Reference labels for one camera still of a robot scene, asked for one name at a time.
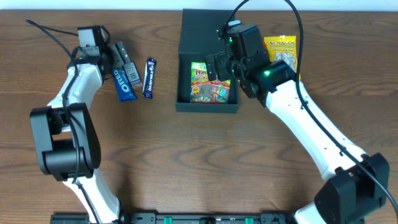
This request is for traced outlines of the yellow snack bag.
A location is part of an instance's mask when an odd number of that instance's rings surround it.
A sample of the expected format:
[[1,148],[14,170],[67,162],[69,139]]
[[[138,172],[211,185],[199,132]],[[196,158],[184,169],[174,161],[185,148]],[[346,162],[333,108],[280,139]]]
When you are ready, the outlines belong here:
[[297,73],[298,53],[295,35],[264,37],[264,45],[268,51],[271,66],[262,71],[263,77],[273,77],[287,72],[288,77],[295,79],[290,70]]

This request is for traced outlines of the Dairy Milk chocolate bar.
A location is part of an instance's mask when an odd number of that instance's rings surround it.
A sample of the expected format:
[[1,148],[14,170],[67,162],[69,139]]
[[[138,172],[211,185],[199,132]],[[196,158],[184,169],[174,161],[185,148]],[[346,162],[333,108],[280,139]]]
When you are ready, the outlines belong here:
[[142,91],[143,97],[147,99],[153,99],[153,85],[156,65],[157,61],[154,58],[149,57],[147,59],[144,76],[144,87]]

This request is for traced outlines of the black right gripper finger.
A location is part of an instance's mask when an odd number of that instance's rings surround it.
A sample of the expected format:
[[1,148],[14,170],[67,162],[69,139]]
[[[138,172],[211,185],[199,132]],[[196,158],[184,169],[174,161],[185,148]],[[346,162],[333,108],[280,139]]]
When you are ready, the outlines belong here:
[[216,70],[219,81],[231,79],[229,55],[226,52],[220,52],[217,54]]
[[205,56],[206,70],[208,74],[209,81],[214,81],[217,79],[216,62],[215,56],[209,54]]

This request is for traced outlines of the Haribo worms candy bag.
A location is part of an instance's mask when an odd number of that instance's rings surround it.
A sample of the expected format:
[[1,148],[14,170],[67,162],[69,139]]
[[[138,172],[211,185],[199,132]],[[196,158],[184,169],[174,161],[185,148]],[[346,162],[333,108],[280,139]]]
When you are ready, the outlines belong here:
[[206,65],[203,62],[191,63],[191,103],[222,104],[229,100],[231,80],[209,81]]

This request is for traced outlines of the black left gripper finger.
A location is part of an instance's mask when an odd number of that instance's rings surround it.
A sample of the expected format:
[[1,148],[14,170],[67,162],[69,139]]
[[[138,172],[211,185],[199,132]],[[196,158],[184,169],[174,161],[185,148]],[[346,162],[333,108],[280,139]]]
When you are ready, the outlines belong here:
[[119,54],[120,54],[120,56],[121,56],[121,58],[122,58],[122,60],[123,60],[123,64],[130,63],[130,62],[131,62],[131,59],[130,59],[130,57],[129,57],[129,54],[128,54],[128,52],[127,52],[127,50],[126,50],[126,48],[125,48],[123,42],[122,42],[122,41],[119,41],[119,42],[116,44],[116,46],[118,47],[118,52],[119,52]]
[[113,68],[118,70],[122,69],[124,58],[119,45],[115,43],[110,47],[110,49],[113,58]]

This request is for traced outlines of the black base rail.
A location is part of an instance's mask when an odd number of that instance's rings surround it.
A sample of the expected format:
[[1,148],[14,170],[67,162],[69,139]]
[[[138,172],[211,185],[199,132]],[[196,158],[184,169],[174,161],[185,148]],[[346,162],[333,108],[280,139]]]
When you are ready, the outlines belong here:
[[263,213],[257,215],[227,214],[155,214],[130,213],[122,216],[121,221],[113,223],[130,224],[294,224],[294,216],[287,213]]

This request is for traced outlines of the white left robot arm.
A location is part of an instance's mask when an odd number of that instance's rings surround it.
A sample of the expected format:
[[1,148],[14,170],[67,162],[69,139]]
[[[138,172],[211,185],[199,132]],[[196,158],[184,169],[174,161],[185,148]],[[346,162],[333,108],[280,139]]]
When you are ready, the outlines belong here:
[[62,182],[86,208],[84,223],[129,223],[129,214],[100,171],[101,147],[89,108],[115,65],[104,26],[79,27],[67,51],[67,77],[47,106],[30,112],[40,170]]

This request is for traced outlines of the black open gift box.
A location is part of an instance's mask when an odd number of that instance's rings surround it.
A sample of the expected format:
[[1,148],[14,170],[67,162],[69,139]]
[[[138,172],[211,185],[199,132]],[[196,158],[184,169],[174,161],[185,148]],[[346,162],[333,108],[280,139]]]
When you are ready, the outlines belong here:
[[191,95],[191,64],[204,62],[205,56],[224,50],[217,30],[226,22],[231,10],[184,9],[178,48],[178,83],[175,108],[179,112],[236,113],[239,108],[239,85],[233,79],[226,103],[193,103]]

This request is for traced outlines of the small blue gum pack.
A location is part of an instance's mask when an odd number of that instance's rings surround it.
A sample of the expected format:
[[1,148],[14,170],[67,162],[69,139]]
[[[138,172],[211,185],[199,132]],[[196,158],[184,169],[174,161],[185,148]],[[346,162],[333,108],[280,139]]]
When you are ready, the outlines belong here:
[[125,63],[123,65],[123,68],[124,68],[124,71],[126,72],[127,79],[129,80],[129,82],[132,86],[141,83],[141,78],[139,76],[139,73],[137,71],[137,68],[136,68],[134,62]]

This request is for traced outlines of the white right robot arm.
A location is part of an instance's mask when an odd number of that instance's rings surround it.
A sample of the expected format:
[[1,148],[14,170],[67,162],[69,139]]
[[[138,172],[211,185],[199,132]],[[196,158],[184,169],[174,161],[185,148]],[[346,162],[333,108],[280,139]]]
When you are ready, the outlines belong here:
[[209,78],[236,79],[249,98],[259,100],[293,132],[325,182],[313,202],[294,213],[297,223],[358,223],[390,200],[387,160],[378,153],[368,155],[330,121],[309,96],[298,70],[270,60],[257,26],[228,22],[218,36],[225,49],[206,56]]

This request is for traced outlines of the blue Oreo cookie pack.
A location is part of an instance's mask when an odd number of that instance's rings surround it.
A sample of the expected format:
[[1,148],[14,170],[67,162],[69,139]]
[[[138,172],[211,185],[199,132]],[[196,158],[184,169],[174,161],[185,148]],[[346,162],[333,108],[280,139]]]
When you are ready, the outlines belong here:
[[114,84],[120,102],[137,100],[134,90],[123,70],[114,69],[112,71]]

